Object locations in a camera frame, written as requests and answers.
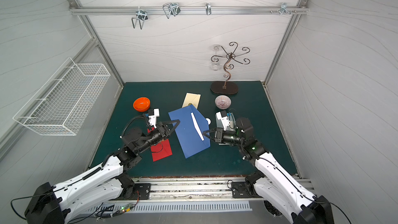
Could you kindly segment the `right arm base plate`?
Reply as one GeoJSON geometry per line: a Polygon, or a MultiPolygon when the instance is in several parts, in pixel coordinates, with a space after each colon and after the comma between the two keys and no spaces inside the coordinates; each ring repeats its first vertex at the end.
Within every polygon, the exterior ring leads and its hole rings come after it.
{"type": "Polygon", "coordinates": [[[232,192],[232,197],[234,199],[249,199],[249,198],[260,198],[255,193],[250,192],[246,184],[242,181],[232,181],[230,182],[230,189],[232,192]]]}

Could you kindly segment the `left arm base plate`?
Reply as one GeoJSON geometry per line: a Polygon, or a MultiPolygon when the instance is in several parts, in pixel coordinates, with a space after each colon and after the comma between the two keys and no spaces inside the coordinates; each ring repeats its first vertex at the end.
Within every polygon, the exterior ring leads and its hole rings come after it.
{"type": "Polygon", "coordinates": [[[124,189],[117,200],[148,200],[150,190],[150,183],[137,183],[124,189]]]}

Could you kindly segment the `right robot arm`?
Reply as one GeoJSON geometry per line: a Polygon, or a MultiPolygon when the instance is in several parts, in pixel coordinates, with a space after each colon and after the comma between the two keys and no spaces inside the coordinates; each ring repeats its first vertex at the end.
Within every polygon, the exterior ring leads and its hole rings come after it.
{"type": "Polygon", "coordinates": [[[263,198],[270,213],[283,215],[292,224],[334,223],[331,203],[324,196],[316,197],[277,162],[255,137],[249,119],[238,118],[233,131],[214,128],[201,135],[218,144],[237,146],[243,158],[257,169],[245,178],[245,191],[263,198]]]}

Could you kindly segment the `light blue envelope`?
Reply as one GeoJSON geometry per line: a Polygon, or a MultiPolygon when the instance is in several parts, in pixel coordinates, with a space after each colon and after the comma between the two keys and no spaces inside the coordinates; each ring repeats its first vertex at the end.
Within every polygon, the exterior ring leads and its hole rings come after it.
{"type": "Polygon", "coordinates": [[[223,128],[224,130],[234,131],[235,130],[235,117],[233,113],[227,113],[228,124],[226,128],[224,128],[223,122],[221,119],[216,119],[216,125],[218,128],[223,128]]]}

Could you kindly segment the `dark blue envelope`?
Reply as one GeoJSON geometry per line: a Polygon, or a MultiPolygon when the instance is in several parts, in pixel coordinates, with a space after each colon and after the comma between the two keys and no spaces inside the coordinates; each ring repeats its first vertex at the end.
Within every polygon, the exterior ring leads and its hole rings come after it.
{"type": "Polygon", "coordinates": [[[180,121],[175,131],[185,158],[210,147],[210,139],[203,134],[209,130],[209,123],[193,105],[169,112],[169,117],[180,121]]]}

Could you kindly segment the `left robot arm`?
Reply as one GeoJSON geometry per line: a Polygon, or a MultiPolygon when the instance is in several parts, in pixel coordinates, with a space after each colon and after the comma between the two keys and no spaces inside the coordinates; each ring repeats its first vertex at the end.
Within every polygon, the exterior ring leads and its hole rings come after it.
{"type": "Polygon", "coordinates": [[[169,139],[179,124],[179,120],[158,122],[149,133],[126,126],[121,135],[123,147],[102,163],[62,183],[39,186],[24,212],[27,223],[65,224],[100,203],[137,196],[128,170],[141,161],[144,151],[169,139]]]}

